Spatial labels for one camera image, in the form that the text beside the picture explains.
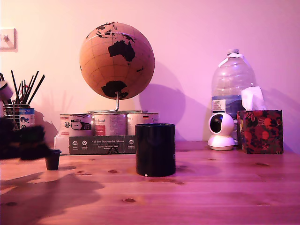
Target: floral tissue box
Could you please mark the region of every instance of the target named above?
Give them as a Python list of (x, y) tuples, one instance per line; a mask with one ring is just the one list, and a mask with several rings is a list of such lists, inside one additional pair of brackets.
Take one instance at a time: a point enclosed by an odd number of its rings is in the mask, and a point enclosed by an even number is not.
[(281, 110), (238, 111), (238, 147), (246, 153), (283, 154)]

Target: cork globe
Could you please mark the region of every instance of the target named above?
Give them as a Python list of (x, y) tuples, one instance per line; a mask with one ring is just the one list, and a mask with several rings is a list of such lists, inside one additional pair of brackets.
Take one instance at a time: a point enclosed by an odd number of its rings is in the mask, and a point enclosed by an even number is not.
[(147, 38), (132, 26), (112, 22), (95, 28), (80, 50), (80, 69), (99, 95), (132, 98), (150, 83), (154, 54)]

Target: camera lens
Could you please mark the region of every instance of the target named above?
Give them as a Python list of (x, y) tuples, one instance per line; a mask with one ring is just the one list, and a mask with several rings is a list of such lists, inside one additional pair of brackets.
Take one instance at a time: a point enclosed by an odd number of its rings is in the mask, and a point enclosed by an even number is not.
[(221, 131), (223, 115), (216, 114), (210, 120), (210, 128), (212, 132), (219, 133)]

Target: wall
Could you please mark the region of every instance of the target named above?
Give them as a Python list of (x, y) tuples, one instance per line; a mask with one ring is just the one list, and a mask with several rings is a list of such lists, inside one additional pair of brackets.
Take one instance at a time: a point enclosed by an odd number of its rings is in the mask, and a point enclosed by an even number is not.
[(299, 10), (298, 0), (2, 0), (1, 27), (16, 28), (18, 48), (1, 52), (1, 72), (11, 80), (13, 70), (18, 82), (45, 74), (31, 106), (52, 142), (60, 113), (115, 107), (85, 83), (79, 50), (95, 27), (126, 23), (147, 37), (156, 68), (147, 89), (120, 109), (158, 111), (176, 124), (177, 140), (207, 140), (212, 75), (227, 49), (239, 48), (267, 107), (283, 110), (285, 149), (300, 153)]

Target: globe stand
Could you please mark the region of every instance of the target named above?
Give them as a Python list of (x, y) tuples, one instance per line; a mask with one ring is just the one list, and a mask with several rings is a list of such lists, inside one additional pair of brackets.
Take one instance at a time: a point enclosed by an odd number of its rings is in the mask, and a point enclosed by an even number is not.
[(142, 111), (142, 110), (128, 110), (128, 111), (119, 111), (119, 106), (120, 106), (120, 92), (115, 93), (117, 95), (116, 100), (116, 108), (115, 109), (108, 109), (108, 110), (91, 110), (88, 111), (88, 113), (146, 113), (147, 111)]

